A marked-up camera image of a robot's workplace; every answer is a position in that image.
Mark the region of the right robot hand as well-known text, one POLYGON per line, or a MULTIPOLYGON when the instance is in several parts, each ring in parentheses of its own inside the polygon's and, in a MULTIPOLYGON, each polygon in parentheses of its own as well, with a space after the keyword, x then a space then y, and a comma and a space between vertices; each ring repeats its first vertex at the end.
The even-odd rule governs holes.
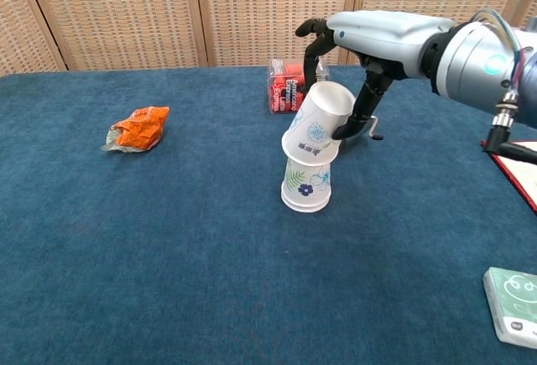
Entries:
POLYGON ((435 53, 440 38, 454 26, 449 18, 385 10, 341 11, 301 23, 296 36, 315 36, 303 60, 307 91, 317 82, 320 57, 336 47, 354 54, 366 71, 352 113, 331 137, 343 140, 359 134, 393 81, 429 78, 427 55, 435 53))

